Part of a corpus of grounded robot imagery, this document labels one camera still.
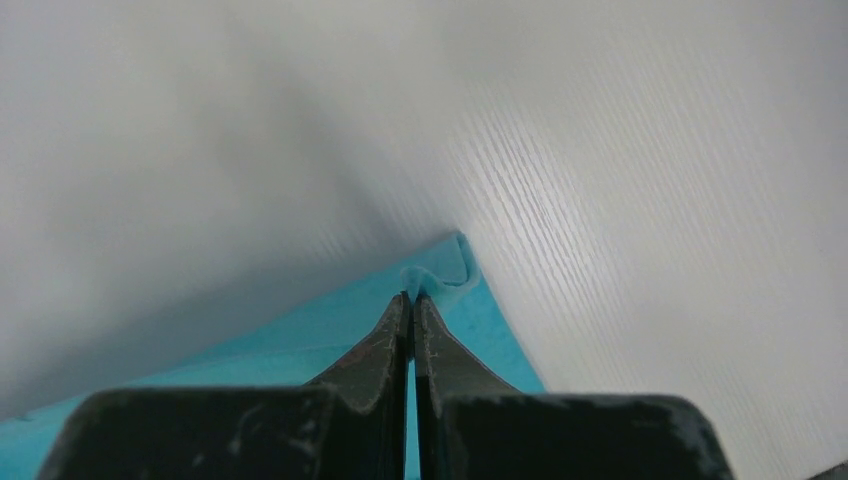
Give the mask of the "teal t shirt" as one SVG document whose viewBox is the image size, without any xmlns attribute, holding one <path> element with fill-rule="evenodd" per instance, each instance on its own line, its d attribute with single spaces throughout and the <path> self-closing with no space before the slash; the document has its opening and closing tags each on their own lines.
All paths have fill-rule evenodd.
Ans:
<svg viewBox="0 0 848 480">
<path fill-rule="evenodd" d="M 411 305 L 406 439 L 414 434 L 419 445 L 413 309 L 420 296 L 432 299 L 449 331 L 489 369 L 519 391 L 537 394 L 539 379 L 483 282 L 462 234 L 215 347 L 186 366 L 126 389 L 303 385 L 371 332 L 400 293 L 408 295 Z M 42 479 L 39 470 L 65 422 L 90 396 L 3 422 L 2 477 Z"/>
</svg>

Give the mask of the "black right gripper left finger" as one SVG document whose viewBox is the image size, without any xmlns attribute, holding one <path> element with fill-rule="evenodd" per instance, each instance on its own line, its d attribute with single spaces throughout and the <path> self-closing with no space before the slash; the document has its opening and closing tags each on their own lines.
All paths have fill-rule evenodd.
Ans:
<svg viewBox="0 0 848 480">
<path fill-rule="evenodd" d="M 88 397 L 42 479 L 400 479 L 411 305 L 300 386 L 132 388 Z"/>
</svg>

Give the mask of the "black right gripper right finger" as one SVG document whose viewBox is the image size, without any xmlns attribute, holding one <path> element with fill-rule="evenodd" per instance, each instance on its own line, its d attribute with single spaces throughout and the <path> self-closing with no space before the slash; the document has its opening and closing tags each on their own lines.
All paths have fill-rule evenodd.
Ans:
<svg viewBox="0 0 848 480">
<path fill-rule="evenodd" d="M 413 309 L 424 479 L 731 479 L 710 421 L 656 394 L 528 394 L 448 329 L 432 299 Z"/>
</svg>

